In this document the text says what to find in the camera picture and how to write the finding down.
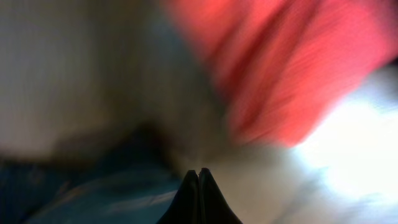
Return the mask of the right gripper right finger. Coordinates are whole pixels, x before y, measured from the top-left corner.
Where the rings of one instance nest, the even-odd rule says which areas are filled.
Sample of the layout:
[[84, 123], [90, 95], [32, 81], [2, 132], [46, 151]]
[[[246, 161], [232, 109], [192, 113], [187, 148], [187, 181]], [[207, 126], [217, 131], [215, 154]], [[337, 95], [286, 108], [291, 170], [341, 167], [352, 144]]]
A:
[[199, 202], [202, 224], [242, 224], [207, 168], [199, 173]]

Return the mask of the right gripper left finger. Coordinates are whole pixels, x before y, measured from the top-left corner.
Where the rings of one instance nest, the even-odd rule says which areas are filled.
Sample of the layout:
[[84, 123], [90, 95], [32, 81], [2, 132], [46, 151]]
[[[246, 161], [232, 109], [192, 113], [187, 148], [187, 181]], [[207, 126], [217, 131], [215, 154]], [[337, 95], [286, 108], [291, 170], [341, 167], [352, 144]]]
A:
[[170, 207], [157, 224], [198, 224], [198, 205], [198, 175], [194, 170], [189, 170]]

